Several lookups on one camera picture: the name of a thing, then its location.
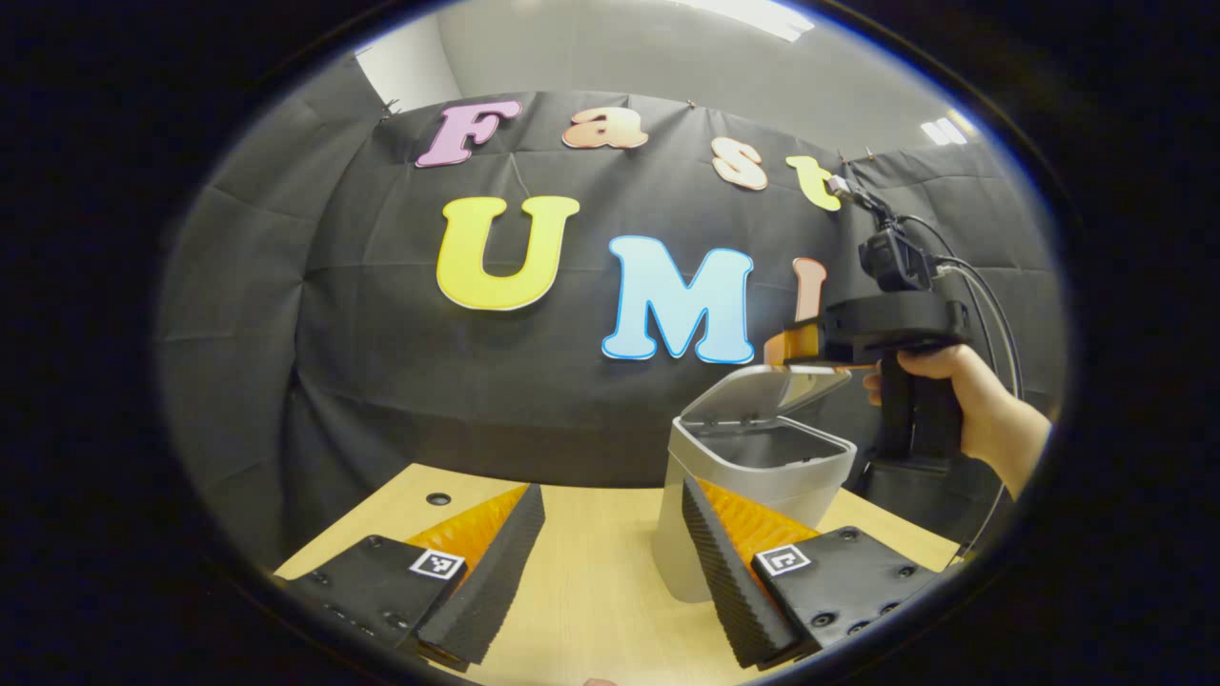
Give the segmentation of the white desktop garbage bin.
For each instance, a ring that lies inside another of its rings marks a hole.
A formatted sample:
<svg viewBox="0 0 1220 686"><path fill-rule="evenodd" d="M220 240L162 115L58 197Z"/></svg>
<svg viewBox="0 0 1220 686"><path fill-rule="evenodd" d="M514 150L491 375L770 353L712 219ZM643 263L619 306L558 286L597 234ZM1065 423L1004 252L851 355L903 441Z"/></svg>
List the white desktop garbage bin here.
<svg viewBox="0 0 1220 686"><path fill-rule="evenodd" d="M752 365L702 392L673 417L651 552L669 594L710 598L682 518L682 483L709 478L804 525L819 524L855 461L850 439L802 424L798 409L850 382L845 369Z"/></svg>

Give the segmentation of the wooden desktop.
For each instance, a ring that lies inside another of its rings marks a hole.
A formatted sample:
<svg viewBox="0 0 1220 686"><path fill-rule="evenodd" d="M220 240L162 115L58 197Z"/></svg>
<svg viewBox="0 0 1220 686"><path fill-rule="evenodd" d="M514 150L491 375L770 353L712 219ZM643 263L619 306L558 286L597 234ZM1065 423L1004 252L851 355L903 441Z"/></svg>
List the wooden desktop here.
<svg viewBox="0 0 1220 686"><path fill-rule="evenodd" d="M518 482L414 464L321 535L274 574L310 572L365 535L404 541ZM759 673L737 664L712 604L680 602L651 553L660 488L540 486L545 521L518 594L482 664L464 677L492 686L736 686L788 677L813 658ZM429 494L450 496L444 507ZM817 531L853 526L941 572L960 544L930 533L841 488Z"/></svg>

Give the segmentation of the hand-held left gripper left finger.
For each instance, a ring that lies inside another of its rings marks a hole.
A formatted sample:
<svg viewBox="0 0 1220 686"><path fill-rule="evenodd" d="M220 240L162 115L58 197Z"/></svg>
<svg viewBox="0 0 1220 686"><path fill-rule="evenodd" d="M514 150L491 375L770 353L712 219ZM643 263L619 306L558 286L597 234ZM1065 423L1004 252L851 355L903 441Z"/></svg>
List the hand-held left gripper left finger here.
<svg viewBox="0 0 1220 686"><path fill-rule="evenodd" d="M365 535L274 585L384 655L467 668L500 634L544 522L540 486L522 485L405 541Z"/></svg>

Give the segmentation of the large ceiling light panel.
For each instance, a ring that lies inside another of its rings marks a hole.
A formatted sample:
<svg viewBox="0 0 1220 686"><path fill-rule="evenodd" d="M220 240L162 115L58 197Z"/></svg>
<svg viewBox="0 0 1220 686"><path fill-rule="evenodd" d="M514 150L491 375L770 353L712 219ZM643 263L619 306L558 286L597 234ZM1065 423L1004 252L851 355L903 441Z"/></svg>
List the large ceiling light panel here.
<svg viewBox="0 0 1220 686"><path fill-rule="evenodd" d="M745 24L754 31L795 43L816 24L806 13L776 0L670 0L677 5L717 13L719 17Z"/></svg>

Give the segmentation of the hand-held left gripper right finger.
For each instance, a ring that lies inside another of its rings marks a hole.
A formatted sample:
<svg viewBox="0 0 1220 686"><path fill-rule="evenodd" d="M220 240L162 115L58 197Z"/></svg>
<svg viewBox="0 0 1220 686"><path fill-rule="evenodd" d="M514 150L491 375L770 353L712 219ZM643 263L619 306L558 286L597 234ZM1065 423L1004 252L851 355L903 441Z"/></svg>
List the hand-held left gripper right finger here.
<svg viewBox="0 0 1220 686"><path fill-rule="evenodd" d="M828 651L881 623L939 572L854 526L826 533L688 476L682 520L741 666Z"/></svg>

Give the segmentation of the black backdrop cloth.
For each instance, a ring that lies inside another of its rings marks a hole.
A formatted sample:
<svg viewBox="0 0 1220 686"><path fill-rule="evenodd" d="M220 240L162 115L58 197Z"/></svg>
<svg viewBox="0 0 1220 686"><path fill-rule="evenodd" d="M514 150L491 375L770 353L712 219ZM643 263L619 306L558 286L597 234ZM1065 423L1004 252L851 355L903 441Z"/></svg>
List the black backdrop cloth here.
<svg viewBox="0 0 1220 686"><path fill-rule="evenodd" d="M788 156L841 170L834 143L693 92L488 92L518 117L456 165L418 168L450 96L382 120L353 57L266 109L167 234L152 350L184 472L244 555L278 566L406 466L597 488L658 488L669 426L730 374L689 344L612 360L621 264L640 236L684 278L745 253L754 345L793 315L797 258L827 301L876 292L855 208L806 200ZM551 291L459 308L436 278L443 208L504 200L484 266L521 269L525 201L571 198Z"/></svg>

